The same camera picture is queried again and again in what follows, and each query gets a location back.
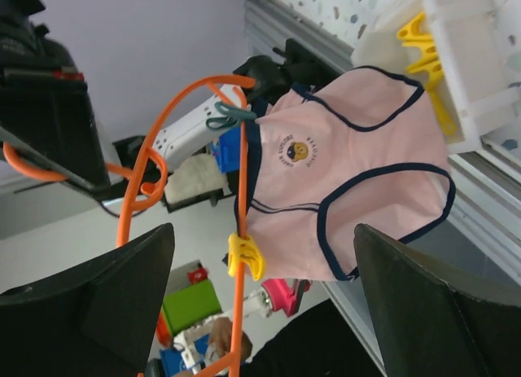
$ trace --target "black pants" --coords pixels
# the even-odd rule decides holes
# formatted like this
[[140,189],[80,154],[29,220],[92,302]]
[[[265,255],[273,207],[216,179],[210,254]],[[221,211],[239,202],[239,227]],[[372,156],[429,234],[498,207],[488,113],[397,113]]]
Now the black pants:
[[303,313],[241,366],[241,377],[382,377],[330,300]]

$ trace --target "person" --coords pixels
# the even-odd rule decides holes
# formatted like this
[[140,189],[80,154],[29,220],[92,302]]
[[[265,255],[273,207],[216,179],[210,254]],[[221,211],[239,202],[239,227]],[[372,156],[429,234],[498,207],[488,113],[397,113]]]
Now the person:
[[[231,327],[227,318],[213,323],[208,342],[214,343],[220,357],[230,351]],[[243,333],[241,358],[245,360],[251,353],[252,342]],[[352,372],[382,377],[331,300],[290,321],[240,368],[241,377],[344,377]],[[192,375],[183,371],[175,377]]]

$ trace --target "yellow clip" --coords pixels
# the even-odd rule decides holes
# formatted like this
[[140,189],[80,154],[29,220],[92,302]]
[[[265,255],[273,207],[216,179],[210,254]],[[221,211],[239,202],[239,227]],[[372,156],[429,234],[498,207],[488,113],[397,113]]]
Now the yellow clip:
[[436,46],[433,41],[429,42],[403,42],[401,44],[403,47],[417,47],[422,52],[421,58],[416,61],[414,64],[411,64],[407,67],[407,71],[410,69],[416,69],[420,66],[427,64],[435,59],[438,59],[438,52],[436,51]]
[[431,96],[432,106],[436,113],[436,119],[441,127],[441,130],[446,136],[456,133],[456,125],[454,124],[445,106],[434,90],[428,90],[427,93]]
[[432,41],[430,33],[422,33],[422,22],[425,20],[425,12],[418,13],[409,23],[404,25],[396,33],[396,37],[401,41]]
[[413,67],[413,65],[410,65],[407,67],[407,72],[411,74],[420,73],[423,71],[429,73],[429,78],[425,84],[426,90],[434,89],[434,87],[438,85],[444,76],[443,69],[441,68],[441,62],[438,59],[421,66]]
[[230,277],[234,277],[237,273],[240,261],[250,268],[254,281],[264,277],[266,261],[251,236],[241,239],[236,233],[231,234],[228,239],[228,248],[228,274]]

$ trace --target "pink object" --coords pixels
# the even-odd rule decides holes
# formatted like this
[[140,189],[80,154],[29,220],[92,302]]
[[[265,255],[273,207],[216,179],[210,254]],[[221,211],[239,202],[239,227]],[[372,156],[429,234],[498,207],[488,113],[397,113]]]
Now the pink object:
[[274,312],[282,309],[288,317],[298,312],[297,307],[300,305],[299,294],[287,285],[285,279],[268,279],[262,283],[262,287],[269,294]]
[[294,88],[247,137],[248,233],[265,278],[354,279],[357,224],[408,243],[449,215],[444,136],[407,77],[358,68],[316,94]]

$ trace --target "orange plastic frame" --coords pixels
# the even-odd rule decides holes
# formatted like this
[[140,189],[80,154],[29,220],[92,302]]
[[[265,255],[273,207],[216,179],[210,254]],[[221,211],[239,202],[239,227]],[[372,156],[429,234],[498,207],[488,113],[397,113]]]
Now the orange plastic frame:
[[[116,247],[128,243],[130,233],[130,223],[132,221],[133,212],[150,208],[156,204],[163,194],[164,186],[167,182],[168,166],[163,157],[152,149],[152,143],[160,132],[161,126],[168,118],[172,110],[193,90],[205,85],[212,90],[219,98],[228,104],[232,104],[230,99],[226,97],[217,87],[217,84],[238,85],[243,88],[252,88],[255,80],[249,77],[236,75],[221,75],[203,78],[193,84],[187,86],[160,113],[157,120],[152,125],[150,131],[145,137],[138,158],[133,169],[127,169],[115,164],[106,164],[107,170],[112,173],[118,173],[129,180],[129,185],[125,191],[123,198],[123,206],[121,208],[120,220],[118,222]],[[235,91],[241,98],[241,107],[247,106],[246,97],[240,90]],[[240,143],[240,170],[239,170],[239,194],[238,194],[238,217],[239,217],[239,237],[246,238],[246,183],[247,183],[247,140],[245,133],[246,126],[241,124],[241,143]],[[42,180],[44,182],[62,182],[66,177],[54,171],[46,171],[38,169],[22,161],[16,154],[16,151],[8,143],[3,143],[3,154],[6,161],[23,175]],[[142,177],[147,166],[147,161],[152,160],[160,170],[160,180],[156,183],[142,183]],[[137,200],[138,192],[141,191],[147,196],[145,200]],[[241,353],[241,337],[243,333],[243,294],[244,294],[244,263],[239,263],[237,274],[235,275],[235,295],[234,295],[234,324],[232,328],[231,350],[219,361],[213,363],[207,368],[200,371],[199,377],[210,377],[230,368],[230,377],[239,377],[240,353]],[[160,316],[158,326],[161,327],[165,322]]]

